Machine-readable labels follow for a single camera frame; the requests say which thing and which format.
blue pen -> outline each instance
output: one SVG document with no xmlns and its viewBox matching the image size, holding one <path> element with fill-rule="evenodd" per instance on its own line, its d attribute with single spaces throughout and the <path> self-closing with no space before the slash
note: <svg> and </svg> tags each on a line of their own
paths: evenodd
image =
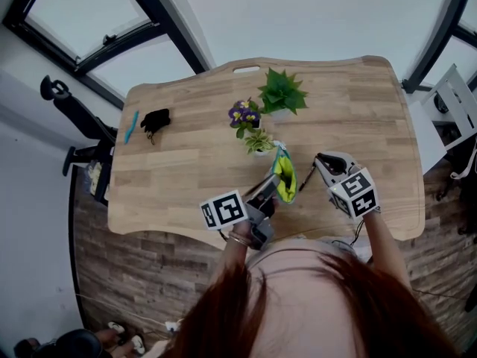
<svg viewBox="0 0 477 358">
<path fill-rule="evenodd" d="M 137 110 L 134 113 L 133 124 L 131 125 L 129 130 L 126 131 L 126 134 L 124 135 L 124 144 L 125 145 L 129 142 L 129 138 L 130 138 L 131 134 L 133 133 L 134 128 L 136 127 L 136 122 L 137 122 L 137 117 L 138 116 L 139 116 L 139 110 Z"/>
</svg>

green succulent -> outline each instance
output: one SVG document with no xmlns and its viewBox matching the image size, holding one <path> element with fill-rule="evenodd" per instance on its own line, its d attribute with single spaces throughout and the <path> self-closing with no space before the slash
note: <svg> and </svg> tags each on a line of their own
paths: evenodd
<svg viewBox="0 0 477 358">
<path fill-rule="evenodd" d="M 272 137 L 265 132 L 265 129 L 261 128 L 245 138 L 245 145 L 248 147 L 247 154 L 254 151 L 268 151 L 276 147 Z"/>
<path fill-rule="evenodd" d="M 260 98 L 263 100 L 264 108 L 262 113 L 272 113 L 281 109 L 289 109 L 297 115 L 297 109 L 306 107 L 305 97 L 307 92 L 298 90 L 302 81 L 295 82 L 295 75 L 286 75 L 286 71 L 281 73 L 268 69 L 267 84 L 259 87 L 262 91 Z"/>
</svg>

bracelet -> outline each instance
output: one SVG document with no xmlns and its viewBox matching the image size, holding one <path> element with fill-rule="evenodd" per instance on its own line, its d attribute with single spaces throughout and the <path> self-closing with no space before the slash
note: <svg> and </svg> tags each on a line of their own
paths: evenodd
<svg viewBox="0 0 477 358">
<path fill-rule="evenodd" d="M 250 245 L 245 241 L 245 240 L 242 240 L 242 239 L 239 239 L 238 237 L 234 236 L 231 234 L 232 232 L 229 232 L 229 239 L 232 239 L 242 245 L 245 245 L 247 248 L 250 247 Z"/>
</svg>

red hair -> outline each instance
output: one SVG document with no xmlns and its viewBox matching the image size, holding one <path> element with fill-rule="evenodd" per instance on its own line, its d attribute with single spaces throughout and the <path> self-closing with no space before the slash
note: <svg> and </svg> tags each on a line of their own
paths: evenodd
<svg viewBox="0 0 477 358">
<path fill-rule="evenodd" d="M 458 357 L 409 288 L 394 277 L 351 254 L 318 258 L 324 267 L 316 275 L 343 292 L 366 357 Z M 267 305 L 266 277 L 251 308 L 250 288 L 247 268 L 225 271 L 183 319 L 161 357 L 249 357 Z"/>
</svg>

purple pansy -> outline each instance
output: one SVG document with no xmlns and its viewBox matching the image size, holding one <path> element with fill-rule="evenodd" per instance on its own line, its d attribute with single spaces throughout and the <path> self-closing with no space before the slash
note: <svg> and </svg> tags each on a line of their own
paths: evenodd
<svg viewBox="0 0 477 358">
<path fill-rule="evenodd" d="M 242 114 L 244 110 L 241 107 L 236 107 L 233 105 L 232 109 L 229 110 L 229 117 L 232 119 L 231 125 L 238 125 L 241 122 Z"/>
<path fill-rule="evenodd" d="M 241 120 L 243 122 L 255 122 L 260 119 L 260 114 L 256 111 L 246 110 L 241 115 Z"/>
<path fill-rule="evenodd" d="M 240 107 L 241 109 L 247 110 L 250 106 L 250 98 L 246 101 L 237 101 L 233 106 Z"/>
</svg>

